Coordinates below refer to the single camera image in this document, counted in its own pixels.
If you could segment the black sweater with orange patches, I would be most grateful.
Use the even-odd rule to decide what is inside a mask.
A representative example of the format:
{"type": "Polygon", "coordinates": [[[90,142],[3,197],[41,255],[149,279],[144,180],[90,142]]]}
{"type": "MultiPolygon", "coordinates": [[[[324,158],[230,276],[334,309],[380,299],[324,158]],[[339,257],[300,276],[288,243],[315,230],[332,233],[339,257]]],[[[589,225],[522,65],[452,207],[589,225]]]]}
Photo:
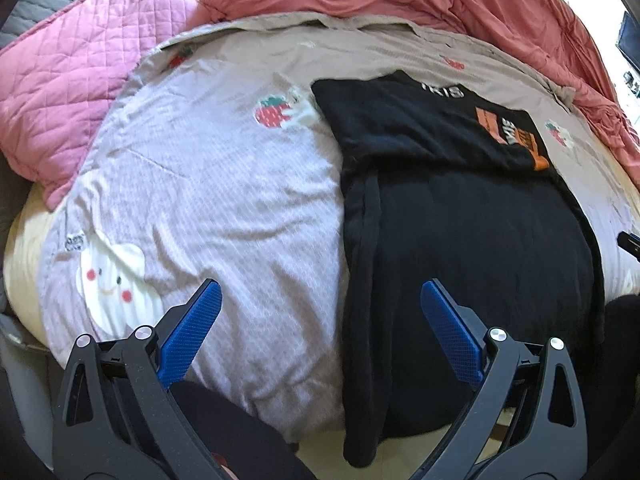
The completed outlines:
{"type": "Polygon", "coordinates": [[[429,280],[584,362],[603,318],[600,249],[525,110],[404,72],[311,91],[343,155],[345,460],[368,466],[382,441],[448,425],[469,399],[421,311],[429,280]]]}

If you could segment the cream yellow bed sheet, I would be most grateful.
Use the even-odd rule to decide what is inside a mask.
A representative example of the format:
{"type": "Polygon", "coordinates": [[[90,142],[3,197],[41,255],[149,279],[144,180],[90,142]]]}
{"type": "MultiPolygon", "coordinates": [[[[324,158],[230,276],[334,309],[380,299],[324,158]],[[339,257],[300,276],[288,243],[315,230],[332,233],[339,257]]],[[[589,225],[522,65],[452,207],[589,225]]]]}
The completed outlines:
{"type": "Polygon", "coordinates": [[[43,186],[34,183],[23,208],[13,220],[4,250],[4,284],[15,317],[44,348],[48,348],[37,290],[44,241],[58,211],[50,211],[43,186]]]}

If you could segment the black monitor screen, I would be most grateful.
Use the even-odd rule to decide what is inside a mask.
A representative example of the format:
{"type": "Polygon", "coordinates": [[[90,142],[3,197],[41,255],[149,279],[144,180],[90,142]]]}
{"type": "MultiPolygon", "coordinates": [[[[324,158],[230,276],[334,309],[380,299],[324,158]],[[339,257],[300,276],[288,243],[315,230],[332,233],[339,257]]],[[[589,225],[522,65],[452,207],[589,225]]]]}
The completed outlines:
{"type": "Polygon", "coordinates": [[[620,23],[616,47],[629,64],[640,72],[640,27],[628,12],[624,13],[620,23]]]}

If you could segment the salmon red blanket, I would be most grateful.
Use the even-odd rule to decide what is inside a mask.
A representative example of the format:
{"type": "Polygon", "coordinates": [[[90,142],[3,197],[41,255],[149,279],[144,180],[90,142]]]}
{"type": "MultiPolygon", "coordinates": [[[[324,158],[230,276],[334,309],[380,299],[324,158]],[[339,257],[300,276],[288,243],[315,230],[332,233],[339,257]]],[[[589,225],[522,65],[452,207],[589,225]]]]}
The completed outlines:
{"type": "Polygon", "coordinates": [[[639,136],[624,114],[598,47],[563,0],[201,0],[213,22],[260,14],[385,15],[492,44],[575,91],[574,103],[631,181],[639,136]]]}

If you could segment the strawberry print beige duvet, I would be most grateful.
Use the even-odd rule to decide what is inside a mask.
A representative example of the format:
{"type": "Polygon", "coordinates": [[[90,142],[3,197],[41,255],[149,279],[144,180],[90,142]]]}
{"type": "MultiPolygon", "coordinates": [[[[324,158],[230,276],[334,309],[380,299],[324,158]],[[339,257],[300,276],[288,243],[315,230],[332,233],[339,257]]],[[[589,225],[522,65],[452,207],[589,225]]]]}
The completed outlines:
{"type": "Polygon", "coordinates": [[[342,155],[314,107],[319,78],[403,70],[526,110],[597,237],[608,299],[636,292],[616,246],[639,193],[577,100],[485,41],[389,16],[285,13],[203,26],[134,71],[55,211],[37,278],[42,330],[65,363],[156,323],[201,282],[224,306],[191,377],[288,440],[344,424],[342,155]]]}

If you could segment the pink quilted blanket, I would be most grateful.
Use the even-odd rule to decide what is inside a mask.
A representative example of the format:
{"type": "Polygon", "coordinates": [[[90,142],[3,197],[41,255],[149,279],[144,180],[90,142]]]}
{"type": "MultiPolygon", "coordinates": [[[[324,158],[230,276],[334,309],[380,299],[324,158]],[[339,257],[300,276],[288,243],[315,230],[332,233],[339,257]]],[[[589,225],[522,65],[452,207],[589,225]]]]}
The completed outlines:
{"type": "Polygon", "coordinates": [[[1,151],[50,210],[145,53],[208,20],[198,0],[75,0],[1,51],[1,151]]]}

